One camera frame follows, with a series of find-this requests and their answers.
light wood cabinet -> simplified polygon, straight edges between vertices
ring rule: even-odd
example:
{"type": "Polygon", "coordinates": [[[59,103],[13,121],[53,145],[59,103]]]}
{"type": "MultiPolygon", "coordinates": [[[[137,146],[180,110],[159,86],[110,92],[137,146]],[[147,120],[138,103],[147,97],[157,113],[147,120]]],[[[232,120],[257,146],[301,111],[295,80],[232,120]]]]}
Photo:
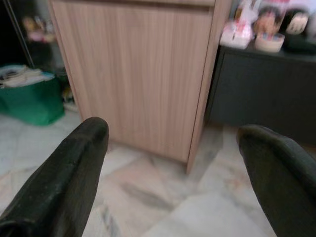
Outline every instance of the light wood cabinet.
{"type": "Polygon", "coordinates": [[[214,8],[53,0],[51,10],[82,118],[106,120],[114,141],[188,163],[214,8]]]}

green storage box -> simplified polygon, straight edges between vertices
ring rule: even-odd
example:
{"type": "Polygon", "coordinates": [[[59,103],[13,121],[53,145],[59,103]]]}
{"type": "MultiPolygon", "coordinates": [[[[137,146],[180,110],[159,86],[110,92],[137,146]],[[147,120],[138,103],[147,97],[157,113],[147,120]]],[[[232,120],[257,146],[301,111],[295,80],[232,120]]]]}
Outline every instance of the green storage box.
{"type": "Polygon", "coordinates": [[[64,115],[57,79],[0,89],[0,113],[33,125],[48,125],[64,115]]]}

black cabinet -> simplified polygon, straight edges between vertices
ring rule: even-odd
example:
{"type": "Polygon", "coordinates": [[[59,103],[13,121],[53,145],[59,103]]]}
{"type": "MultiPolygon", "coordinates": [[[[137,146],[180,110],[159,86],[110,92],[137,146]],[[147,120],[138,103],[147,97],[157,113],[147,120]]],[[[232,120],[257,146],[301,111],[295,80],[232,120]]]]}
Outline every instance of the black cabinet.
{"type": "Polygon", "coordinates": [[[220,47],[206,115],[316,144],[316,57],[220,47]]]}

